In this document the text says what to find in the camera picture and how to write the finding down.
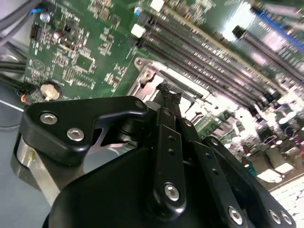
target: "white connector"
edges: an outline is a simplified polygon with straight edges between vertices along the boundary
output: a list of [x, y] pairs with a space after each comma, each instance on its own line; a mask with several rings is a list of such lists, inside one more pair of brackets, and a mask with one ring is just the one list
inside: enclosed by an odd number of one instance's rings
[[135, 35], [136, 37], [140, 38], [143, 36], [144, 32], [146, 31], [145, 28], [139, 26], [138, 24], [135, 24], [131, 30], [131, 33]]

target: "cable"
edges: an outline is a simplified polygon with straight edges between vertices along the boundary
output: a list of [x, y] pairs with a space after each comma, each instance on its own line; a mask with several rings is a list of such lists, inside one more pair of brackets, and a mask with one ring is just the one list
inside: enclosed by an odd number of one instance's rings
[[0, 38], [0, 46], [5, 45], [13, 36], [31, 19], [32, 14], [27, 14], [18, 25], [16, 25], [7, 35]]
[[12, 126], [0, 126], [0, 131], [10, 131], [20, 127], [20, 124], [12, 125]]
[[19, 18], [23, 17], [25, 14], [33, 10], [41, 2], [42, 0], [28, 0], [22, 4], [18, 9], [0, 20], [0, 31], [3, 31], [10, 25], [14, 24], [17, 20], [19, 20]]
[[27, 101], [27, 99], [25, 97], [25, 94], [22, 94], [21, 97], [20, 97], [20, 99], [21, 99], [22, 103], [26, 103], [26, 101]]
[[0, 71], [2, 71], [2, 72], [8, 72], [8, 73], [16, 73], [16, 74], [24, 74], [25, 73], [25, 69], [22, 69], [22, 68], [0, 67]]
[[21, 62], [27, 61], [27, 57], [22, 54], [22, 52], [20, 52], [20, 50], [10, 42], [7, 42], [3, 46], [6, 47], [12, 54], [14, 54]]
[[7, 68], [25, 68], [25, 63], [14, 63], [14, 62], [0, 62], [0, 67], [7, 67]]

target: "gray cable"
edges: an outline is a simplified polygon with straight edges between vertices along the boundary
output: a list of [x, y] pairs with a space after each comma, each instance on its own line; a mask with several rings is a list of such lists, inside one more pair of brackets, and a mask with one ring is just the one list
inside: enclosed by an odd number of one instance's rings
[[25, 14], [34, 9], [42, 0], [28, 0], [22, 4], [18, 9], [11, 12], [5, 18], [0, 20], [0, 31], [7, 29], [9, 26], [14, 24], [19, 18], [23, 17]]
[[20, 127], [20, 124], [12, 125], [12, 126], [0, 126], [0, 131], [10, 131], [15, 130]]
[[16, 35], [16, 33], [25, 25], [25, 23], [31, 19], [31, 17], [32, 15], [28, 13], [7, 35], [0, 38], [0, 47], [9, 42], [10, 39], [12, 39], [13, 36]]

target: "bolt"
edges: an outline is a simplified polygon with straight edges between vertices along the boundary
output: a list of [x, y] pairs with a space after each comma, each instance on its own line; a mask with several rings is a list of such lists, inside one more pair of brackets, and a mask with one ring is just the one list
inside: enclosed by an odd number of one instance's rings
[[284, 220], [285, 220], [289, 225], [291, 225], [291, 224], [293, 223], [292, 220], [289, 218], [289, 216], [285, 214], [285, 212], [281, 211], [281, 214], [282, 214]]
[[66, 135], [70, 140], [73, 140], [73, 141], [76, 141], [76, 142], [79, 142], [79, 141], [83, 140], [84, 137], [85, 137], [85, 134], [78, 128], [69, 129], [67, 131]]
[[177, 188], [172, 184], [166, 184], [165, 185], [165, 194], [168, 196], [168, 198], [172, 201], [178, 201], [180, 198], [180, 193], [177, 190]]
[[57, 123], [58, 119], [57, 117], [52, 114], [52, 113], [43, 113], [40, 116], [40, 121], [44, 124], [49, 124], [49, 125], [53, 125], [55, 123]]
[[140, 59], [138, 59], [136, 60], [136, 64], [140, 66], [141, 64], [143, 64], [143, 62]]
[[281, 224], [280, 218], [272, 210], [269, 210], [269, 214], [277, 224]]
[[211, 139], [211, 142], [216, 146], [218, 145], [218, 141], [216, 141], [215, 139]]
[[171, 113], [170, 113], [168, 110], [165, 110], [164, 113], [165, 113], [167, 116], [171, 116]]
[[48, 13], [40, 13], [40, 20], [44, 23], [49, 23], [51, 16]]
[[137, 107], [143, 108], [142, 102], [140, 102], [140, 101], [135, 101], [135, 104], [136, 104]]
[[243, 224], [243, 218], [241, 214], [234, 207], [229, 206], [228, 213], [235, 223], [237, 223], [238, 225]]
[[188, 127], [191, 127], [191, 126], [192, 126], [192, 124], [191, 124], [191, 122], [190, 122], [189, 120], [185, 120], [185, 124], [186, 124]]

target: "mounting hole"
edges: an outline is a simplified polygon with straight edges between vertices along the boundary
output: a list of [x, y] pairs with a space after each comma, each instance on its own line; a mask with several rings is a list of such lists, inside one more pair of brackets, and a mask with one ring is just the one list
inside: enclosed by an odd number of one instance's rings
[[219, 175], [219, 171], [217, 169], [212, 169], [215, 175]]
[[170, 139], [172, 142], [175, 141], [175, 138], [174, 138], [173, 136], [171, 136], [171, 135], [169, 135], [169, 139]]
[[169, 154], [172, 155], [172, 156], [175, 155], [175, 152], [174, 152], [174, 150], [172, 150], [172, 149], [169, 149], [168, 152], [169, 152]]
[[209, 159], [212, 158], [211, 155], [210, 155], [209, 153], [206, 153], [206, 157], [209, 158]]

